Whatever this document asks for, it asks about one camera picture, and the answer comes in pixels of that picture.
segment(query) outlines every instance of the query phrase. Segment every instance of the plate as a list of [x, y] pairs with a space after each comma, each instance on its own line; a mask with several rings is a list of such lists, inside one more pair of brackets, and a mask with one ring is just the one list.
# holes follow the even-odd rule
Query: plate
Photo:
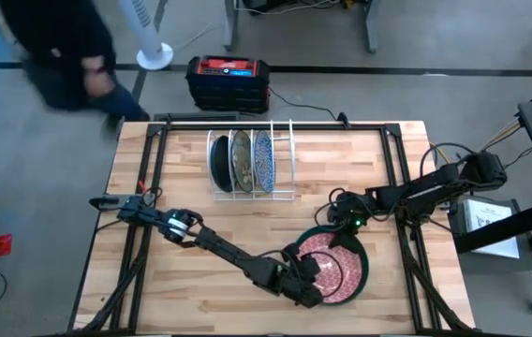
[[323, 252], [334, 257], [341, 265], [343, 273], [343, 283], [341, 281], [341, 272], [332, 258], [324, 254], [313, 254], [312, 257], [320, 267], [320, 273], [316, 275], [314, 286], [320, 290], [324, 297], [324, 304], [343, 304], [355, 299], [363, 290], [368, 279], [368, 256], [363, 246], [358, 253], [351, 253], [347, 249], [337, 246], [329, 248], [329, 243], [333, 240], [330, 231], [333, 227], [313, 227], [306, 231], [297, 243], [300, 245], [299, 256], [308, 253]]
[[232, 138], [232, 170], [239, 187], [245, 192], [251, 192], [251, 139], [239, 130]]
[[214, 182], [224, 192], [232, 192], [229, 171], [229, 137], [220, 136], [210, 150], [210, 171]]
[[254, 172], [264, 192], [273, 192], [276, 180], [276, 164], [273, 142], [266, 131], [259, 131], [254, 142]]

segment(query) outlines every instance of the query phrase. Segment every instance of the dish rack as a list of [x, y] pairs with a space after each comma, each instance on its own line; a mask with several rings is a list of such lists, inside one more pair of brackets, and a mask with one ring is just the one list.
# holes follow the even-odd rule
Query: dish rack
[[[229, 158], [232, 158], [232, 143], [233, 143], [233, 137], [234, 133], [238, 130], [242, 129], [231, 129], [228, 132], [229, 136]], [[218, 133], [216, 135], [216, 132], [213, 130], [210, 130], [208, 132], [208, 139], [206, 141], [206, 161], [208, 163], [208, 176], [210, 178], [210, 185], [212, 186], [212, 191], [214, 194], [214, 200], [215, 201], [237, 201], [237, 200], [264, 200], [264, 201], [272, 201], [272, 200], [293, 200], [295, 199], [295, 138], [293, 137], [293, 122], [291, 120], [288, 121], [288, 136], [285, 137], [275, 137], [274, 136], [274, 123], [273, 121], [270, 121], [270, 141], [272, 145], [272, 151], [273, 151], [273, 165], [275, 165], [276, 162], [276, 150], [274, 148], [274, 143], [276, 141], [288, 141], [289, 142], [289, 151], [290, 151], [290, 164], [291, 164], [291, 171], [290, 171], [290, 189], [289, 190], [283, 190], [278, 189], [276, 187], [276, 181], [274, 182], [274, 190], [272, 192], [265, 192], [259, 183], [256, 182], [255, 177], [255, 154], [254, 154], [254, 129], [250, 129], [249, 132], [249, 139], [250, 139], [250, 148], [251, 148], [251, 183], [252, 183], [252, 189], [251, 192], [245, 192], [243, 190], [240, 190], [236, 183], [235, 173], [232, 168], [231, 160], [229, 160], [229, 176], [230, 181], [232, 184], [232, 191], [231, 192], [225, 192], [218, 188], [216, 183], [214, 182], [214, 178], [212, 175], [212, 166], [211, 166], [211, 156], [210, 152], [212, 150], [212, 146], [214, 145], [215, 140], [219, 136], [226, 135], [225, 133]]]

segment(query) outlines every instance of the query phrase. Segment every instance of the person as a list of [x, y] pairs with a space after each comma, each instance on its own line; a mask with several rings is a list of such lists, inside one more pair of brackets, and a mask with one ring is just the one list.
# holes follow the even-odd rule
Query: person
[[0, 9], [46, 104], [101, 110], [112, 124], [150, 120], [114, 75], [112, 38], [91, 0], [0, 0]]

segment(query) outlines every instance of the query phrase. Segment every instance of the butcher block tabletop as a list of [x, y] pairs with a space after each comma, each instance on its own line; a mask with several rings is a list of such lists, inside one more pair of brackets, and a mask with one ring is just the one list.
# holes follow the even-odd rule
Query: butcher block tabletop
[[[419, 174], [422, 154], [429, 148], [423, 122], [396, 122], [401, 126], [410, 175]], [[111, 170], [107, 192], [133, 194], [147, 124], [125, 124]], [[288, 131], [274, 131], [287, 136]], [[228, 134], [215, 131], [216, 135]], [[168, 133], [160, 187], [164, 194], [156, 208], [189, 209], [200, 213], [206, 226], [246, 252], [257, 255], [282, 249], [315, 225], [314, 212], [328, 201], [336, 187], [363, 193], [364, 188], [388, 184], [380, 134], [363, 130], [296, 130], [295, 199], [292, 201], [214, 201], [206, 163], [208, 131]], [[394, 139], [390, 138], [398, 182], [401, 175]], [[146, 185], [153, 176], [157, 138], [152, 147]], [[275, 143], [276, 188], [291, 188], [289, 143]], [[432, 158], [425, 172], [434, 169]], [[104, 212], [100, 227], [115, 220]], [[446, 226], [445, 213], [432, 218]], [[90, 322], [116, 287], [126, 240], [127, 224], [96, 234], [73, 329]], [[141, 231], [138, 229], [137, 254]], [[363, 292], [338, 306], [312, 309], [295, 306], [253, 286], [228, 262], [199, 248], [180, 248], [153, 229], [137, 333], [155, 334], [379, 334], [413, 333], [406, 278], [394, 218], [368, 221], [358, 239], [369, 259]], [[430, 225], [422, 227], [433, 283], [448, 305], [469, 326], [474, 320], [451, 234]], [[128, 321], [133, 286], [125, 296], [121, 325]], [[430, 327], [426, 300], [418, 286], [424, 326]]]

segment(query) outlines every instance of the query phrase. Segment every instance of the gray floor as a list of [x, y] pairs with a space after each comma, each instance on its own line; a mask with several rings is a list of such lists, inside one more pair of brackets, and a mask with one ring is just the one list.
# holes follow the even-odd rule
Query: gray floor
[[[135, 41], [115, 2], [96, 0], [114, 33], [119, 62], [134, 63]], [[157, 0], [146, 0], [154, 11]], [[225, 53], [222, 3], [169, 0], [160, 35], [185, 64]], [[380, 50], [363, 46], [359, 10], [310, 10], [250, 18], [241, 13], [234, 54], [274, 65], [532, 69], [532, 2], [525, 0], [386, 0]], [[180, 49], [208, 23], [212, 30]], [[0, 61], [14, 60], [0, 44]], [[118, 74], [132, 87], [136, 71]], [[344, 111], [352, 120], [424, 120], [431, 141], [479, 147], [532, 97], [532, 78], [272, 74], [289, 100]], [[184, 74], [147, 76], [140, 97], [151, 113], [195, 112]], [[263, 119], [327, 120], [326, 113], [273, 99]], [[20, 70], [0, 70], [0, 234], [13, 251], [0, 258], [8, 278], [0, 302], [0, 336], [52, 333], [67, 327], [115, 140], [100, 132], [103, 116], [47, 110]], [[524, 132], [494, 148], [508, 161], [530, 146]], [[532, 154], [510, 168], [493, 198], [532, 205]], [[532, 272], [465, 276], [477, 327], [532, 336]]]

